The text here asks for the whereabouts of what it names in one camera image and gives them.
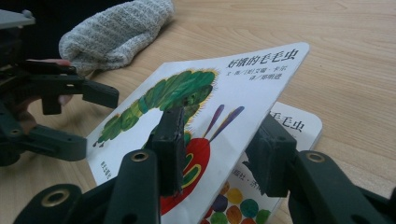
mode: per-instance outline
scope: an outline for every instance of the book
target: book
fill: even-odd
[[[308,51],[302,42],[164,63],[87,137],[96,183],[116,176],[123,156],[146,144],[164,110],[183,106],[183,192],[161,198],[161,219],[200,222]]]
[[[322,131],[320,118],[280,102],[274,104],[270,115],[297,140],[298,151],[314,149]],[[263,224],[271,218],[282,199],[261,194],[258,182],[244,164],[247,160],[247,154],[242,154],[201,224]]]

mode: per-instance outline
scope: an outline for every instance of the green caterpillar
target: green caterpillar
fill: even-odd
[[[131,129],[152,108],[164,111],[184,106],[184,121],[187,123],[199,110],[200,103],[212,92],[216,75],[214,71],[188,70],[159,81],[121,114],[110,119],[94,145],[112,140]]]

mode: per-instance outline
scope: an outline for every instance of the wooden table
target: wooden table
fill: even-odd
[[[279,101],[319,116],[317,151],[331,156],[358,186],[389,197],[396,186],[396,2],[390,0],[175,0],[177,13],[158,38],[122,69],[92,80],[125,99],[162,63],[227,56],[307,42],[311,46]],[[110,109],[80,100],[51,128],[86,136]],[[40,190],[73,183],[95,187],[86,161],[65,162],[24,153],[0,168],[0,223],[11,223]],[[282,203],[271,223],[291,223]]]

